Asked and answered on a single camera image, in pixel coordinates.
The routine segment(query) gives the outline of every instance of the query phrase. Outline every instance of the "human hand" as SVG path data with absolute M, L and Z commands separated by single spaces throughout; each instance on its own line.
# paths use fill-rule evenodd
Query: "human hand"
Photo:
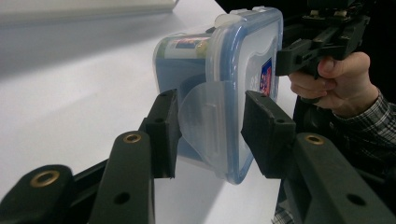
M 297 71 L 289 75 L 290 88 L 307 99 L 320 97 L 315 105 L 351 118 L 367 110 L 378 97 L 378 89 L 369 78 L 369 66 L 370 58 L 363 52 L 351 53 L 343 61 L 325 57 L 318 65 L 318 79 Z

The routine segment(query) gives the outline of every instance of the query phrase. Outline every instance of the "clear plastic container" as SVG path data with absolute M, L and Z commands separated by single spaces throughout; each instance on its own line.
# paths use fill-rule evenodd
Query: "clear plastic container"
M 274 101 L 283 19 L 272 7 L 235 10 L 215 26 L 164 38 L 154 51 L 159 92 L 177 89 L 182 138 L 178 155 L 200 161 L 232 184 L 253 156 L 242 135 L 245 92 Z

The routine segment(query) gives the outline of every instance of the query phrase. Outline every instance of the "finger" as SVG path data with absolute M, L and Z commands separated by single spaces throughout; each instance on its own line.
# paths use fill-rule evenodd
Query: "finger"
M 366 73 L 370 66 L 370 57 L 363 52 L 354 52 L 343 61 L 325 57 L 318 65 L 322 77 L 335 78 L 340 76 L 354 77 Z
M 341 106 L 343 102 L 344 100 L 340 99 L 333 91 L 328 91 L 326 96 L 321 97 L 315 105 L 324 109 L 334 109 Z
M 314 79 L 313 76 L 303 72 L 294 72 L 289 75 L 292 85 L 299 86 L 311 91 L 329 91 L 335 88 L 336 83 L 332 79 L 319 77 Z
M 291 83 L 291 91 L 306 99 L 315 99 L 327 95 L 326 91 L 313 91 Z

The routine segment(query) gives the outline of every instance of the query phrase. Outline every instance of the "white table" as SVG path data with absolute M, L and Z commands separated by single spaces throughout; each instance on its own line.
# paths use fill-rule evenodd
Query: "white table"
M 181 0 L 172 13 L 0 28 L 0 198 L 40 166 L 77 174 L 105 160 L 158 94 L 156 44 L 221 13 L 212 0 Z M 281 78 L 278 103 L 290 115 L 294 99 Z M 156 223 L 271 223 L 278 187 L 255 162 L 235 186 L 178 160 L 175 179 L 155 180 Z

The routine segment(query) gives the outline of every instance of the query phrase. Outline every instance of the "black plastic part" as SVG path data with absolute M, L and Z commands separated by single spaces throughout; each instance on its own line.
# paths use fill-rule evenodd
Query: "black plastic part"
M 396 223 L 396 217 L 327 138 L 299 133 L 293 156 L 300 173 L 288 173 L 285 191 L 288 199 L 298 202 L 291 207 L 296 223 Z
M 369 20 L 367 16 L 357 16 L 346 24 L 328 26 L 326 29 L 309 25 L 304 25 L 303 28 L 296 25 L 290 29 L 285 27 L 285 36 L 294 36 L 296 39 L 277 53 L 276 75 L 288 76 L 307 66 L 305 70 L 317 77 L 319 59 L 332 56 L 335 60 L 344 60 L 361 44 Z M 301 30 L 300 36 L 295 34 L 298 32 L 296 29 Z
M 46 165 L 24 175 L 0 203 L 0 223 L 60 223 L 74 199 L 71 170 Z
M 139 128 L 151 139 L 155 178 L 175 177 L 177 143 L 181 137 L 177 112 L 177 91 L 162 92 Z
M 312 9 L 322 8 L 347 8 L 354 0 L 308 0 L 307 4 Z
M 99 183 L 105 172 L 107 160 L 84 170 L 74 176 L 76 183 L 76 199 L 72 202 L 64 224 L 87 224 L 91 215 L 93 202 Z
M 314 105 L 314 104 L 319 103 L 320 97 L 319 97 L 319 98 L 314 98 L 314 99 L 308 99 L 308 98 L 302 97 L 301 100 L 302 100 L 304 103 Z
M 89 223 L 154 223 L 153 191 L 149 136 L 124 133 L 114 142 Z
M 282 178 L 295 136 L 294 121 L 271 98 L 247 91 L 241 134 L 262 174 L 267 178 Z

